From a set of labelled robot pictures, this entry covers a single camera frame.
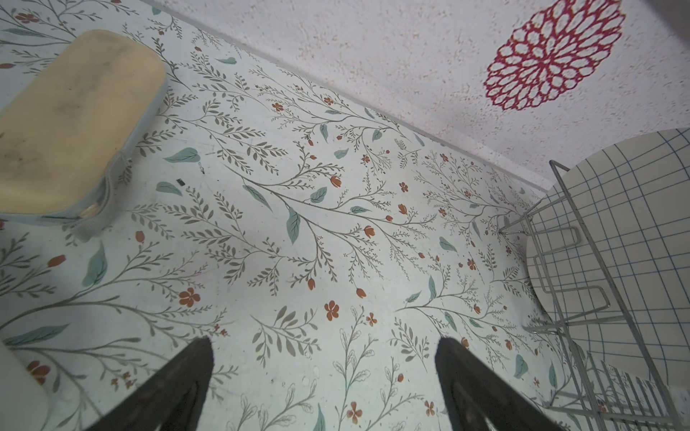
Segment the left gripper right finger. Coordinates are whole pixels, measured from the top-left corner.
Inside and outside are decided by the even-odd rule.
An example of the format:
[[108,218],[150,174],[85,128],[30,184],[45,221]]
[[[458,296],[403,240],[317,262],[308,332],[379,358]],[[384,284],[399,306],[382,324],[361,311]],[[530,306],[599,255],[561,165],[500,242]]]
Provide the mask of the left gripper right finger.
[[452,429],[560,429],[461,342],[440,339],[435,365]]

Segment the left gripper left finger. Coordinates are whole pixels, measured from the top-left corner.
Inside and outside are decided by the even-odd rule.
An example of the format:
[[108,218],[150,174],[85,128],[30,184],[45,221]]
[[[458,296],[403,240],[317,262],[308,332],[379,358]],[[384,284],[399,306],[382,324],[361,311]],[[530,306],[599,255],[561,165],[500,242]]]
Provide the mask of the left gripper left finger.
[[92,430],[194,431],[214,368],[211,340],[194,339]]

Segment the plaid beige plate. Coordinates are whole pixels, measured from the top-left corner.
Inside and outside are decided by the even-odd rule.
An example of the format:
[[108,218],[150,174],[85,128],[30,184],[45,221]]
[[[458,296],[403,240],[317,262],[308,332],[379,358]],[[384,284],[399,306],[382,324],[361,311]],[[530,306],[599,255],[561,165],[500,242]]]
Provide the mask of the plaid beige plate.
[[544,310],[595,359],[689,384],[689,132],[630,138],[573,167],[529,219]]

